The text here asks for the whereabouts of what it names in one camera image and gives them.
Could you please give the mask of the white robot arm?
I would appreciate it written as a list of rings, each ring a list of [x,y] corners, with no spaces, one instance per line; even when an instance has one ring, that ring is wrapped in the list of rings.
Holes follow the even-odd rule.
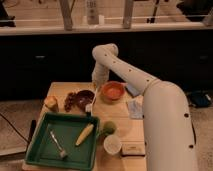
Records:
[[[183,90],[122,61],[114,44],[94,47],[92,56],[96,60],[92,81],[97,86],[113,71],[143,96],[147,171],[198,171],[195,136]]]

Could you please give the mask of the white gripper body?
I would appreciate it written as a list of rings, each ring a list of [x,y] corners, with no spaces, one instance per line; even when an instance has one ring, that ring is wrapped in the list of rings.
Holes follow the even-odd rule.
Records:
[[[100,88],[109,80],[109,69],[104,65],[96,62],[92,72],[92,83],[96,88]]]

